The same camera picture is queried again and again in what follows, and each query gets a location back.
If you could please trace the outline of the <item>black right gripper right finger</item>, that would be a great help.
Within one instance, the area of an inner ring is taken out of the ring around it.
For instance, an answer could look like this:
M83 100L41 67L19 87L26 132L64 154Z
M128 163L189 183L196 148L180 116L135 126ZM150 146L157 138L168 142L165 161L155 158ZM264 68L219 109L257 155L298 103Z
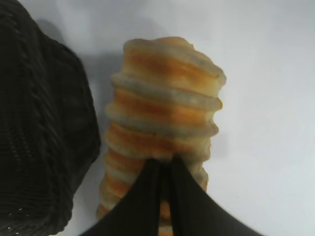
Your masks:
M175 236L259 236L220 207L179 157L168 166L170 213Z

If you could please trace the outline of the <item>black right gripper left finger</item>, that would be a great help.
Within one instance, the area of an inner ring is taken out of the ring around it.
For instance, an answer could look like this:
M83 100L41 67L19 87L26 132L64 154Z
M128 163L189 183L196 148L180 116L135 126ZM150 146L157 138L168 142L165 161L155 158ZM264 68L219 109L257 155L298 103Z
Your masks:
M146 161L120 202L84 236L157 236L160 217L161 164Z

